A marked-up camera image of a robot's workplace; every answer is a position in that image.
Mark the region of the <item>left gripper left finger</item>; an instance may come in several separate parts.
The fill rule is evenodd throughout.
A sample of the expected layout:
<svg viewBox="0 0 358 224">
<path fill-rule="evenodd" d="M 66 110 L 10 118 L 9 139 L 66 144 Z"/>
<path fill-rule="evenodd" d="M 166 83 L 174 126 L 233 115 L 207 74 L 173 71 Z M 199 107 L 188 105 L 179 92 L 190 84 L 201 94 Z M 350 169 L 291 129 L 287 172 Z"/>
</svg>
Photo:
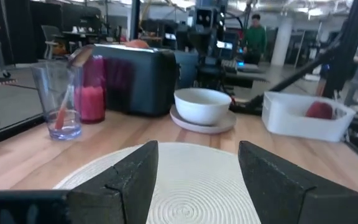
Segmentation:
<svg viewBox="0 0 358 224">
<path fill-rule="evenodd" d="M 145 223 L 157 168 L 158 142 L 149 141 L 69 192 L 70 223 Z"/>
</svg>

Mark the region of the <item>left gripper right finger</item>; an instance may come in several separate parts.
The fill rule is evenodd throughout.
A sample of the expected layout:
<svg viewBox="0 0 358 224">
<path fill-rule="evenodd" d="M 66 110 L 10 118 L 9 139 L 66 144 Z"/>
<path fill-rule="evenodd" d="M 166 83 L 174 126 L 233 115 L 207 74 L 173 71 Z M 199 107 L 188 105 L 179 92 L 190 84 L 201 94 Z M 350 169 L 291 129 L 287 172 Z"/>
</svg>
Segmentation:
<svg viewBox="0 0 358 224">
<path fill-rule="evenodd" d="M 358 224 L 358 192 L 249 141 L 241 141 L 242 176 L 262 223 Z"/>
</svg>

